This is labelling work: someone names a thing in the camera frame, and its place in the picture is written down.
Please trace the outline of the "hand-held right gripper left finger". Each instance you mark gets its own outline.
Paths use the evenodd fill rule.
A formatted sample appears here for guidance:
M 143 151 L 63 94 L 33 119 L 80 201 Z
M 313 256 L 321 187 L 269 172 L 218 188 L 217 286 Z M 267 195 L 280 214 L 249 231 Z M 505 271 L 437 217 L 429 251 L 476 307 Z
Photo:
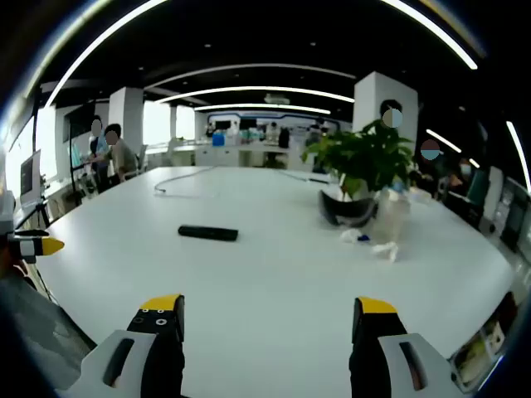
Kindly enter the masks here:
M 181 294 L 142 304 L 82 361 L 80 377 L 60 397 L 180 397 L 185 356 Z

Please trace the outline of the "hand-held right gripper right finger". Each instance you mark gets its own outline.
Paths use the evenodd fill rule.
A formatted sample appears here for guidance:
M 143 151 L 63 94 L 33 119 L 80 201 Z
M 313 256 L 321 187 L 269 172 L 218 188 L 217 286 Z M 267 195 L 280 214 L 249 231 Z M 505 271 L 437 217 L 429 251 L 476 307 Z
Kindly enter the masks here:
M 420 334 L 409 333 L 397 310 L 358 297 L 349 357 L 353 397 L 462 397 L 449 362 Z

